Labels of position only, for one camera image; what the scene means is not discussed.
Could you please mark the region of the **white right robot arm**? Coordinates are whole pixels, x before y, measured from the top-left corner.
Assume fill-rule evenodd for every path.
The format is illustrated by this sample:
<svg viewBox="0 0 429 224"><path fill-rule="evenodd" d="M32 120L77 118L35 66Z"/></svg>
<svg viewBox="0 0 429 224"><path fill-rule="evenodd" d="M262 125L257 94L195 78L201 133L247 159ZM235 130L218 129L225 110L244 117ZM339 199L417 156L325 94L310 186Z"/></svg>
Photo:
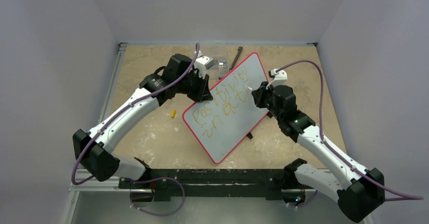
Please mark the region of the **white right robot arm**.
<svg viewBox="0 0 429 224"><path fill-rule="evenodd" d="M255 105L268 109L281 132L312 153L329 172L302 159L286 166L285 183L311 186L335 201L342 213L359 223L385 202L384 175L353 160L326 137L307 114L297 108L293 89L264 81L251 91Z"/></svg>

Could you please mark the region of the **red framed whiteboard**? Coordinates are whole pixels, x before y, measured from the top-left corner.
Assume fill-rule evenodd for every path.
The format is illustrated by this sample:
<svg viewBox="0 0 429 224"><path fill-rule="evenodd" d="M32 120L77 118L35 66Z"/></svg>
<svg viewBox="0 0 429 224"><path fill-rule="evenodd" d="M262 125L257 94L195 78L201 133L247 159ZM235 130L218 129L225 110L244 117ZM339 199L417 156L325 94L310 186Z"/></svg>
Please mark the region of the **red framed whiteboard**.
<svg viewBox="0 0 429 224"><path fill-rule="evenodd" d="M211 89L212 101L194 103L182 119L213 163L221 163L266 116L251 91L267 81L258 53L252 52Z"/></svg>

